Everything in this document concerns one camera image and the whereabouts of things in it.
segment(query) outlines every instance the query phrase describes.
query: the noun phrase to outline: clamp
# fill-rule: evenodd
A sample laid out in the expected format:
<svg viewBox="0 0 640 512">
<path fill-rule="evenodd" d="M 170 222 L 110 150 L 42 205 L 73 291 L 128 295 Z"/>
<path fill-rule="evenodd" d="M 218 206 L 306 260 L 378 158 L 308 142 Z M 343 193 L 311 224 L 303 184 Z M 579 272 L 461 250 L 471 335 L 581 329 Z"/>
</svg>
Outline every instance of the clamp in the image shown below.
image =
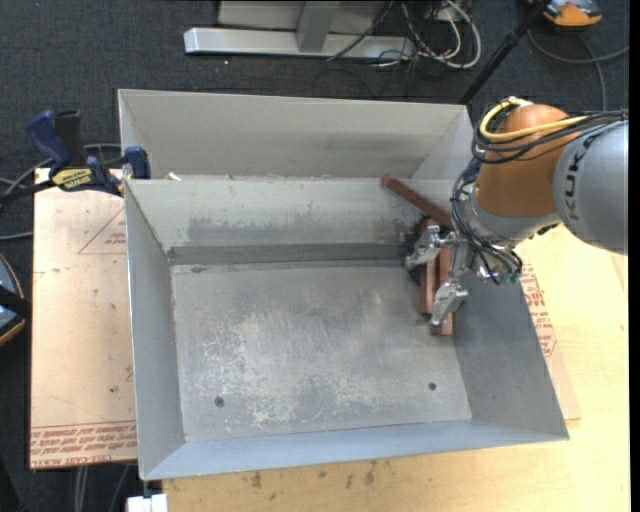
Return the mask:
<svg viewBox="0 0 640 512">
<path fill-rule="evenodd" d="M 381 184 L 413 204 L 427 217 L 423 222 L 422 235 L 413 245 L 413 251 L 406 256 L 404 267 L 409 272 L 419 267 L 419 310 L 430 316 L 432 332 L 452 335 L 453 313 L 469 295 L 458 280 L 461 271 L 468 265 L 466 244 L 456 236 L 448 212 L 390 174 L 382 177 Z"/>
<path fill-rule="evenodd" d="M 66 192 L 95 190 L 122 196 L 122 180 L 111 174 L 97 157 L 87 154 L 80 121 L 81 114 L 77 110 L 62 112 L 55 117 L 52 110 L 45 110 L 31 119 L 27 125 L 27 136 L 51 160 L 49 179 L 1 196 L 0 204 L 51 187 Z M 147 154 L 140 146 L 126 148 L 123 156 L 110 164 L 127 164 L 129 172 L 126 177 L 151 177 Z"/>
</svg>

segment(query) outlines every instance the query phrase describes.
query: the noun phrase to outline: black pole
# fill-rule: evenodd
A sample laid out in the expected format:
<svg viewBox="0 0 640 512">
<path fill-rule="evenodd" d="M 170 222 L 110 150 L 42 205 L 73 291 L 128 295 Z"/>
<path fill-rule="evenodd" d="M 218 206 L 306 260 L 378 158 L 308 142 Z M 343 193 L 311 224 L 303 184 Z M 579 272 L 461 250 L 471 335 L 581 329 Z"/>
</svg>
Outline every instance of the black pole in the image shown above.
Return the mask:
<svg viewBox="0 0 640 512">
<path fill-rule="evenodd" d="M 467 92 L 462 95 L 459 103 L 466 105 L 476 95 L 484 83 L 489 79 L 491 74 L 500 65 L 503 59 L 509 54 L 509 52 L 518 45 L 518 41 L 527 33 L 529 27 L 535 23 L 535 21 L 542 15 L 547 5 L 551 3 L 551 0 L 538 0 L 535 2 L 533 9 L 527 16 L 527 18 L 515 29 L 509 32 L 502 44 L 498 47 L 496 52 L 491 56 L 489 62 L 480 71 L 476 79 L 473 81 Z"/>
</svg>

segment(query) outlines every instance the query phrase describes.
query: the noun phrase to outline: black cable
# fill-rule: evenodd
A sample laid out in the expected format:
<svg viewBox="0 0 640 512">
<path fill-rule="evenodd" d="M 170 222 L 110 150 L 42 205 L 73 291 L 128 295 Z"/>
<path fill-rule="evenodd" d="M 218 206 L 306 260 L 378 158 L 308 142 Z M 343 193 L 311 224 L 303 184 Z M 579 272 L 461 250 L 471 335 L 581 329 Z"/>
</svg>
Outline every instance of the black cable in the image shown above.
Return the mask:
<svg viewBox="0 0 640 512">
<path fill-rule="evenodd" d="M 487 256 L 491 256 L 494 260 L 504 265 L 510 274 L 520 274 L 522 272 L 522 260 L 511 249 L 505 250 L 492 245 L 487 240 L 482 240 L 477 237 L 471 228 L 466 224 L 463 217 L 460 215 L 459 201 L 460 195 L 463 192 L 464 187 L 471 185 L 475 181 L 475 177 L 464 178 L 465 174 L 462 173 L 457 179 L 453 187 L 453 193 L 451 197 L 452 203 L 452 220 L 456 230 L 465 238 L 469 247 L 471 248 L 474 257 L 479 257 L 485 265 L 489 277 L 494 284 L 499 285 L 500 281 L 495 276 L 492 266 L 487 260 Z"/>
<path fill-rule="evenodd" d="M 116 488 L 113 492 L 113 497 L 111 498 L 111 503 L 109 504 L 109 508 L 107 509 L 107 512 L 113 512 L 114 507 L 116 506 L 116 502 L 118 501 L 118 498 L 120 497 L 120 491 L 122 489 L 122 484 L 124 483 L 124 479 L 127 476 L 127 473 L 129 472 L 129 468 L 131 467 L 130 464 L 126 464 L 124 467 L 124 471 L 122 471 L 122 474 L 120 475 L 120 478 L 118 480 L 118 483 L 116 484 Z"/>
<path fill-rule="evenodd" d="M 367 90 L 369 91 L 370 96 L 372 98 L 380 97 L 380 95 L 376 92 L 376 90 L 373 88 L 373 86 L 369 82 L 367 82 L 367 80 L 361 74 L 356 73 L 355 71 L 352 71 L 350 69 L 331 68 L 331 69 L 322 70 L 320 73 L 318 73 L 314 77 L 313 82 L 311 83 L 311 95 L 314 98 L 324 97 L 324 96 L 319 96 L 318 95 L 318 91 L 316 90 L 316 88 L 317 88 L 319 80 L 324 76 L 330 75 L 331 73 L 344 73 L 344 74 L 350 75 L 350 76 L 356 78 L 360 83 L 364 84 L 364 86 L 367 88 Z"/>
<path fill-rule="evenodd" d="M 597 129 L 599 127 L 606 126 L 614 122 L 628 119 L 629 112 L 628 110 L 616 110 L 616 111 L 607 111 L 607 112 L 601 112 L 596 114 L 577 115 L 574 117 L 584 117 L 584 118 L 581 120 L 576 120 L 576 122 L 570 126 L 557 129 L 552 133 L 542 135 L 536 140 L 529 141 L 523 144 L 509 144 L 509 142 L 515 142 L 517 140 L 521 140 L 524 137 L 527 137 L 529 135 L 514 137 L 510 141 L 501 142 L 501 143 L 487 141 L 480 134 L 480 123 L 482 122 L 480 121 L 476 123 L 473 129 L 473 142 L 472 142 L 471 151 L 474 157 L 476 157 L 478 160 L 484 163 L 504 163 L 504 162 L 509 162 L 513 160 L 524 160 L 522 156 L 536 146 L 552 142 L 554 140 L 566 137 L 574 133 L 579 133 L 579 132 L 584 133 L 589 129 Z M 497 157 L 487 158 L 486 157 L 487 151 L 491 151 L 495 153 Z M 511 154 L 508 156 L 500 156 L 500 155 L 503 155 L 504 153 L 511 153 Z"/>
<path fill-rule="evenodd" d="M 100 153 L 100 160 L 101 162 L 103 161 L 103 155 L 102 152 L 104 150 L 109 150 L 109 151 L 121 151 L 122 150 L 122 146 L 120 144 L 116 144 L 116 143 L 110 143 L 110 142 L 106 142 L 106 143 L 95 143 L 95 144 L 86 144 L 84 146 L 84 149 L 86 149 L 87 151 L 98 151 Z M 113 159 L 110 161 L 107 161 L 106 163 L 109 162 L 114 162 L 120 160 L 120 158 L 118 159 Z M 10 183 L 9 188 L 4 192 L 4 194 L 0 195 L 0 214 L 2 214 L 2 208 L 5 204 L 7 204 L 6 202 L 3 201 L 3 197 L 9 196 L 10 200 L 13 199 L 17 199 L 18 197 L 20 197 L 20 194 L 14 194 L 14 191 L 16 191 L 16 189 L 18 188 L 23 188 L 22 183 L 29 178 L 36 169 L 45 169 L 48 167 L 51 167 L 53 164 L 55 163 L 55 161 L 53 160 L 53 158 L 47 158 L 46 160 L 43 160 L 41 162 L 38 162 L 36 165 L 30 167 L 29 169 L 27 169 L 25 172 L 23 172 L 20 176 L 18 176 L 15 180 L 10 181 L 7 179 L 3 179 L 2 181 L 4 183 Z M 47 187 L 31 187 L 32 190 L 34 192 L 37 192 L 41 189 L 45 189 Z M 18 240 L 21 238 L 28 238 L 30 236 L 33 236 L 33 231 L 25 231 L 23 233 L 13 233 L 10 235 L 0 235 L 0 242 L 5 242 L 5 241 L 9 241 L 9 240 Z"/>
<path fill-rule="evenodd" d="M 584 130 L 584 131 L 582 131 L 580 134 L 581 134 L 581 135 L 589 135 L 590 133 L 597 132 L 601 127 L 602 127 L 602 125 L 598 125 L 598 126 L 596 126 L 595 128 L 591 128 L 591 129 L 588 129 L 588 130 Z M 571 142 L 573 142 L 573 139 L 565 140 L 564 142 L 562 142 L 562 143 L 560 143 L 560 144 L 557 144 L 557 145 L 555 145 L 555 146 L 552 146 L 552 147 L 550 147 L 550 148 L 548 148 L 548 149 L 544 150 L 542 153 L 537 153 L 535 156 L 531 156 L 531 157 L 529 157 L 529 158 L 519 157 L 519 158 L 516 158 L 515 160 L 517 160 L 518 162 L 529 162 L 529 161 L 531 161 L 531 160 L 535 160 L 536 158 L 540 158 L 541 156 L 544 156 L 544 155 L 546 155 L 546 154 L 548 154 L 548 153 L 551 153 L 551 152 L 553 152 L 553 151 L 555 151 L 555 150 L 557 150 L 557 149 L 560 149 L 560 148 L 562 148 L 562 147 L 565 147 L 565 146 L 567 146 L 568 144 L 570 144 Z M 501 153 L 500 151 L 495 151 L 495 150 L 493 150 L 493 151 L 494 151 L 497 155 L 502 156 L 502 153 Z M 483 162 L 483 163 L 504 163 L 505 161 L 506 161 L 506 162 L 510 162 L 510 161 L 512 161 L 512 160 L 513 160 L 513 159 L 511 159 L 510 157 L 503 157 L 503 158 L 504 158 L 504 159 L 506 159 L 506 160 L 499 160 L 499 161 L 496 161 L 496 160 L 488 160 L 488 159 L 485 159 L 483 156 L 481 156 L 481 157 L 479 158 L 479 160 L 480 160 L 481 162 Z"/>
<path fill-rule="evenodd" d="M 591 55 L 591 59 L 593 60 L 593 65 L 596 68 L 596 73 L 598 73 L 598 83 L 600 84 L 600 108 L 602 110 L 607 110 L 607 89 L 604 83 L 604 76 L 602 75 L 602 67 L 600 66 L 600 59 L 595 56 L 591 47 L 587 44 L 587 41 L 580 34 L 576 34 L 576 37 L 580 40 L 580 42 L 584 45 L 589 55 Z"/>
<path fill-rule="evenodd" d="M 547 57 L 549 57 L 550 59 L 554 59 L 557 60 L 559 62 L 564 62 L 567 64 L 593 64 L 595 62 L 604 62 L 606 60 L 611 60 L 611 59 L 615 59 L 616 57 L 620 57 L 621 55 L 624 55 L 625 53 L 627 53 L 629 51 L 629 46 L 625 46 L 624 48 L 622 48 L 621 50 L 618 50 L 616 52 L 610 53 L 608 55 L 602 55 L 600 57 L 596 57 L 596 56 L 592 56 L 590 59 L 569 59 L 567 57 L 562 57 L 560 55 L 555 55 L 553 53 L 551 53 L 548 50 L 545 50 L 542 46 L 540 46 L 540 44 L 533 38 L 533 35 L 531 34 L 531 30 L 527 30 L 527 37 L 529 38 L 529 41 L 531 42 L 531 44 L 538 50 L 540 51 L 542 54 L 546 55 Z"/>
<path fill-rule="evenodd" d="M 343 56 L 345 56 L 347 53 L 349 53 L 351 50 L 353 50 L 356 46 L 358 46 L 365 37 L 367 37 L 368 35 L 370 35 L 377 27 L 378 25 L 380 25 L 380 23 L 382 23 L 382 20 L 384 20 L 387 16 L 387 14 L 389 13 L 389 10 L 391 9 L 391 6 L 393 5 L 393 0 L 391 0 L 389 2 L 389 4 L 387 5 L 387 8 L 382 12 L 382 14 L 380 14 L 376 21 L 374 21 L 367 30 L 365 30 L 362 34 L 360 34 L 351 44 L 347 45 L 345 48 L 343 48 L 342 50 L 340 50 L 338 53 L 336 53 L 335 55 L 332 55 L 331 57 L 329 57 L 327 59 L 327 62 L 330 62 L 332 60 L 336 60 L 339 59 Z"/>
<path fill-rule="evenodd" d="M 419 31 L 417 31 L 417 36 L 420 38 L 421 41 L 423 41 L 425 44 L 427 43 L 427 28 L 433 27 L 433 23 L 436 20 L 438 13 L 440 12 L 442 8 L 442 4 L 438 4 L 436 7 L 433 7 L 431 9 L 431 11 L 429 12 L 429 16 L 424 18 L 422 21 L 422 27 L 420 28 Z M 414 39 L 414 34 L 412 33 L 411 29 L 414 28 L 409 20 L 406 18 L 405 15 L 405 21 L 407 21 L 407 28 L 406 28 L 406 35 L 404 37 L 405 41 L 409 41 L 411 39 Z M 427 78 L 427 79 L 442 79 L 444 77 L 444 73 L 443 74 L 435 74 L 435 73 L 429 73 L 428 71 L 425 71 L 421 68 L 421 64 L 423 61 L 428 61 L 430 63 L 433 64 L 438 64 L 438 62 L 434 59 L 423 59 L 422 56 L 420 55 L 420 49 L 418 47 L 418 45 L 414 44 L 413 45 L 413 53 L 411 55 L 411 57 L 409 59 L 407 59 L 407 62 L 409 63 L 409 66 L 405 72 L 405 82 L 404 82 L 404 92 L 403 92 L 403 96 L 404 99 L 408 99 L 411 97 L 411 90 L 413 88 L 414 85 L 414 81 L 415 81 L 415 77 L 416 77 L 416 72 L 422 76 L 423 78 Z"/>
</svg>

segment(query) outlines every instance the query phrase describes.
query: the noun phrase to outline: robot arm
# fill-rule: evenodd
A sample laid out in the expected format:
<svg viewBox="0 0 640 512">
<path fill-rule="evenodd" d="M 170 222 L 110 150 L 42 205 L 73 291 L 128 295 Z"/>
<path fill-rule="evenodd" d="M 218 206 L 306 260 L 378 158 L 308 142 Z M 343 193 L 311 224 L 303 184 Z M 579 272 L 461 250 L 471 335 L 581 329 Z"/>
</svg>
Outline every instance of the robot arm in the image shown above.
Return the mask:
<svg viewBox="0 0 640 512">
<path fill-rule="evenodd" d="M 490 109 L 474 128 L 474 159 L 454 185 L 454 230 L 431 236 L 430 254 L 452 250 L 431 325 L 465 300 L 463 275 L 514 281 L 522 267 L 515 247 L 561 222 L 584 242 L 626 253 L 628 130 L 628 111 L 569 117 L 517 98 Z"/>
</svg>

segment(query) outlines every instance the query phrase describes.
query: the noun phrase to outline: yellow cable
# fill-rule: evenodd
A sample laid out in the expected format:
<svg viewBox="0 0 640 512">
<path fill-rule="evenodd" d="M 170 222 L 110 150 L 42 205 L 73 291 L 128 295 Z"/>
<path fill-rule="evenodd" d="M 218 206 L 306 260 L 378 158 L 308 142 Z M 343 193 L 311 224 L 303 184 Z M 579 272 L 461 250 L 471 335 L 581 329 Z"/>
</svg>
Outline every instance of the yellow cable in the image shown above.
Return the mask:
<svg viewBox="0 0 640 512">
<path fill-rule="evenodd" d="M 560 121 L 554 121 L 553 123 L 530 126 L 529 128 L 523 128 L 521 130 L 515 130 L 506 133 L 493 133 L 487 130 L 487 125 L 489 124 L 489 122 L 503 110 L 511 106 L 524 106 L 530 104 L 530 101 L 523 100 L 521 98 L 515 98 L 513 96 L 501 101 L 489 112 L 487 112 L 487 114 L 482 118 L 482 121 L 480 121 L 480 135 L 492 142 L 509 142 L 511 140 L 518 139 L 526 135 L 532 135 L 537 132 L 570 126 L 586 118 L 586 116 L 569 117 L 567 119 L 561 119 Z"/>
</svg>

